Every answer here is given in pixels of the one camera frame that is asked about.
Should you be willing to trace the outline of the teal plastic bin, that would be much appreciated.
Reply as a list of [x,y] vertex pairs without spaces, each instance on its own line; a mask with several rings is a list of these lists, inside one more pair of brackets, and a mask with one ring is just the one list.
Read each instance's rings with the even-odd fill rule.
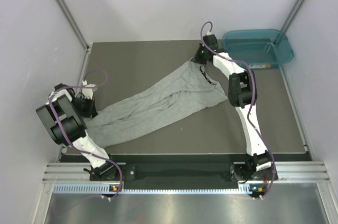
[[253,69],[278,68],[294,57],[287,36],[275,29],[227,32],[222,47],[232,59],[244,61]]

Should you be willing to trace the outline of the aluminium front rail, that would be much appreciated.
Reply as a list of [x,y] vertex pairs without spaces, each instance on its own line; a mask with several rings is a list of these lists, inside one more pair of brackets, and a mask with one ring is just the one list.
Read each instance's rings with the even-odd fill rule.
[[[319,183],[330,180],[324,163],[276,162],[276,183]],[[43,174],[43,182],[81,183],[89,181],[89,174],[83,169],[86,163],[50,163]]]

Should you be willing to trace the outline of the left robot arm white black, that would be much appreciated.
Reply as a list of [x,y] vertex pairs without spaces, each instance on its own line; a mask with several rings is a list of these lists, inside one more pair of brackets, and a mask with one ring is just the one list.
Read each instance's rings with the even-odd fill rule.
[[36,113],[52,140],[58,145],[77,149],[90,163],[91,181],[117,181],[121,170],[112,162],[108,153],[89,136],[85,118],[98,115],[93,96],[94,85],[87,85],[78,93],[65,84],[58,84],[50,93],[45,105]]

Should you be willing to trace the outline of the left aluminium frame post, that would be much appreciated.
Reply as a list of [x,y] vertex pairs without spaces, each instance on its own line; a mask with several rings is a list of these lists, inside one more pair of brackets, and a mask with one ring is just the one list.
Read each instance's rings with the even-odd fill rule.
[[71,29],[73,30],[75,36],[77,37],[78,41],[80,42],[81,46],[84,48],[85,51],[88,51],[90,46],[86,41],[85,37],[81,33],[71,11],[69,10],[65,0],[55,0],[58,7],[60,8],[63,16],[65,17],[66,21],[69,23]]

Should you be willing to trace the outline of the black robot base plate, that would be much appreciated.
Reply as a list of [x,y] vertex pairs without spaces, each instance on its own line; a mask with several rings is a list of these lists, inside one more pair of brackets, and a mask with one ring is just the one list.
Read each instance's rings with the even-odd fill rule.
[[115,155],[125,189],[234,189],[248,181],[270,181],[271,172],[246,179],[246,154]]

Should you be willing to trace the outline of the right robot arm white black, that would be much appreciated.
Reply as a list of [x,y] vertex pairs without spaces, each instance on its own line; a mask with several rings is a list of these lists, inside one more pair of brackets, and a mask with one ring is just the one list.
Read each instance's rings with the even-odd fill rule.
[[259,128],[257,117],[257,88],[253,71],[243,61],[232,59],[228,53],[217,53],[206,44],[199,44],[193,62],[211,62],[228,79],[228,99],[240,117],[246,140],[246,179],[257,180],[271,172],[271,181],[276,178],[274,156],[267,146]]

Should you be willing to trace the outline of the grey adidas t-shirt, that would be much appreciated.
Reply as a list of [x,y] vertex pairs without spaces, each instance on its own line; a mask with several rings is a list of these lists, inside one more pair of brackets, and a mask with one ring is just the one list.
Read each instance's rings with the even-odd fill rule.
[[85,120],[87,134],[100,147],[132,141],[228,98],[201,64],[187,61],[145,91]]

